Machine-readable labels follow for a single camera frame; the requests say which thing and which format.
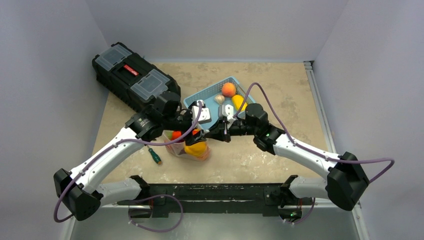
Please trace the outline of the yellow toy lemon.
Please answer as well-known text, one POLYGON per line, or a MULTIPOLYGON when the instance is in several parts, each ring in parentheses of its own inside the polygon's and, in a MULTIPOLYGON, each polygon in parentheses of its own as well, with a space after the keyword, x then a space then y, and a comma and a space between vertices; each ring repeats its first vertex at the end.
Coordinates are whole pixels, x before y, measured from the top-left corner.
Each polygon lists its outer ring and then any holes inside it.
POLYGON ((231 101, 234 106, 234 110, 243 112, 245 111, 246 107, 248 106, 247 101, 244 102, 244 97, 242 95, 236 94, 231 98, 231 101))

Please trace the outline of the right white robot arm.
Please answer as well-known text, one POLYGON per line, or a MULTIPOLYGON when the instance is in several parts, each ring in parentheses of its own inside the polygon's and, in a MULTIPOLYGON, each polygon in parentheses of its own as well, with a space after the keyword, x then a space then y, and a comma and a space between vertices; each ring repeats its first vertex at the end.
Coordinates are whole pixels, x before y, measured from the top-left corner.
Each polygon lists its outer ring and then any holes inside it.
POLYGON ((269 122, 268 113, 258 103, 247 106, 244 118, 231 120, 222 116, 204 136, 227 143, 232 136, 253 136, 261 151, 295 161, 319 175, 318 178, 296 176, 290 180, 280 191, 282 200, 288 204, 300 198, 321 198, 351 211, 370 184, 355 155, 349 152, 339 155, 290 138, 286 130, 269 122))

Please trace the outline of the black plastic toolbox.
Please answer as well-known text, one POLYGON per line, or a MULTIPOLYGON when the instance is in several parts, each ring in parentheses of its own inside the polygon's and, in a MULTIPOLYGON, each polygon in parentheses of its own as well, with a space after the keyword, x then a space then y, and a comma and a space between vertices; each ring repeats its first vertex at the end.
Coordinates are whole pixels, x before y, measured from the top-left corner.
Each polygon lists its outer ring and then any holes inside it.
POLYGON ((177 81, 121 42, 92 59, 96 80, 135 112, 163 92, 181 95, 177 81))

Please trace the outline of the green handled screwdriver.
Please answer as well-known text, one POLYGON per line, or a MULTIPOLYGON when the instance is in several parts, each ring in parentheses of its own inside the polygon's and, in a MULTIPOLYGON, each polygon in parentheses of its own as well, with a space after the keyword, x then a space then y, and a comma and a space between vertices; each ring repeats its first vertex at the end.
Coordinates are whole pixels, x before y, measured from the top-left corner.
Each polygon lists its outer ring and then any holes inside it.
POLYGON ((158 165, 162 165, 163 162, 162 162, 160 156, 151 147, 148 146, 147 148, 148 148, 148 152, 150 153, 154 162, 158 165))

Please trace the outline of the yellow toy bell pepper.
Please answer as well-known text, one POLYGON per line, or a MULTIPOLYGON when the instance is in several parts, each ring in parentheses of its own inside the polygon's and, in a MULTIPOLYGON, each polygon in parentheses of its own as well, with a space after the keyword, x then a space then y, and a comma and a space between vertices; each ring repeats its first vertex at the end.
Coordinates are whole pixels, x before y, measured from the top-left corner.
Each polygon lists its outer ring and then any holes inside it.
POLYGON ((201 157, 207 150, 208 144, 206 141, 201 141, 191 146, 184 146, 184 152, 194 157, 201 157))

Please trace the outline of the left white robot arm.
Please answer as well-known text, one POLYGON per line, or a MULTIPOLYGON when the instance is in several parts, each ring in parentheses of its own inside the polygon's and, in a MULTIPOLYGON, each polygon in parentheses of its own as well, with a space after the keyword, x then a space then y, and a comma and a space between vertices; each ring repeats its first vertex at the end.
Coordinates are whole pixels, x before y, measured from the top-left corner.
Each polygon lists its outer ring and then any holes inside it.
POLYGON ((196 135, 192 135, 192 131, 211 119, 206 103, 198 99, 189 109, 179 106, 179 95, 165 91, 134 114, 95 155, 71 170, 56 171, 53 181, 58 201, 53 210, 54 221, 63 223, 72 217, 84 221, 100 207, 123 200, 138 205, 146 203, 149 191, 142 185, 141 177, 108 184, 102 181, 130 155, 145 146, 154 146, 154 140, 164 130, 181 131, 177 140, 186 140, 188 145, 204 140, 201 131, 196 135))

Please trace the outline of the red toy apple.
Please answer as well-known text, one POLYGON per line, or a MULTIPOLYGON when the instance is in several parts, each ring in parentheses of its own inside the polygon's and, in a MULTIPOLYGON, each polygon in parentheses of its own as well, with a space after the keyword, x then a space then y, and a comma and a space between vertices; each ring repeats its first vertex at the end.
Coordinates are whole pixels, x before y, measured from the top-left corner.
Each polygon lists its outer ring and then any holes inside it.
POLYGON ((180 138, 181 135, 182 135, 182 132, 181 131, 173 131, 171 133, 171 139, 170 140, 171 141, 176 140, 176 139, 180 138))

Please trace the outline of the clear zip top bag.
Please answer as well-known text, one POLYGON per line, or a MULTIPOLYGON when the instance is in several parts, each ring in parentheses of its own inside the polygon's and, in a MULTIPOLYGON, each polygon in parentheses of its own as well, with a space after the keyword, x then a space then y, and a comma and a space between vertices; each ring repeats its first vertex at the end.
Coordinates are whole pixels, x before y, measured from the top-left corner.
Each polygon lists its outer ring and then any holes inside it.
MULTIPOLYGON (((162 140, 168 143, 179 138, 181 135, 181 131, 165 130, 162 133, 162 140)), ((186 145, 186 142, 182 139, 178 142, 166 145, 165 147, 170 154, 193 161, 205 161, 211 156, 211 149, 207 141, 186 145)))

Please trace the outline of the peach toy fruit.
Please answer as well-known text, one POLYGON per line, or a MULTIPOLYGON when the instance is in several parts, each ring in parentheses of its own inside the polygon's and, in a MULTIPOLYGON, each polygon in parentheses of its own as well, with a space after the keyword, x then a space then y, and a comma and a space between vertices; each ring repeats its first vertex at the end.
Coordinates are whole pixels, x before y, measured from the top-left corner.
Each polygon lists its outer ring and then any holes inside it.
POLYGON ((224 97, 232 98, 236 95, 237 89, 236 86, 231 82, 226 82, 221 88, 221 93, 224 97))

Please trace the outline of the white toy garlic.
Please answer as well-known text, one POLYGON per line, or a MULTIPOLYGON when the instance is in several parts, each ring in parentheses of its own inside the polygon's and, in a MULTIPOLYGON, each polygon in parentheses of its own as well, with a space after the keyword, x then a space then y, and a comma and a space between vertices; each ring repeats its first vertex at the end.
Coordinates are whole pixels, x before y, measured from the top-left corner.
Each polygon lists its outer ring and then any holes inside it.
POLYGON ((222 105, 223 103, 224 103, 224 101, 226 100, 226 97, 225 96, 223 96, 223 95, 221 95, 221 94, 217 94, 215 97, 214 97, 214 101, 217 103, 217 104, 219 104, 219 105, 222 105))

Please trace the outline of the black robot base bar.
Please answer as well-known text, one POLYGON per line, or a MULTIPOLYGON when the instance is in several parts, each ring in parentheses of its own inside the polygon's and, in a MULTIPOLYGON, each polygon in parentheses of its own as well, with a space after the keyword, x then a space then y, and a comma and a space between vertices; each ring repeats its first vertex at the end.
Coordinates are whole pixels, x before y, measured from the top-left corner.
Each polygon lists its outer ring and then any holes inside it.
POLYGON ((289 191, 294 180, 284 183, 147 183, 134 200, 122 200, 135 218, 167 218, 170 213, 261 214, 298 220, 312 205, 311 197, 297 198, 289 191))

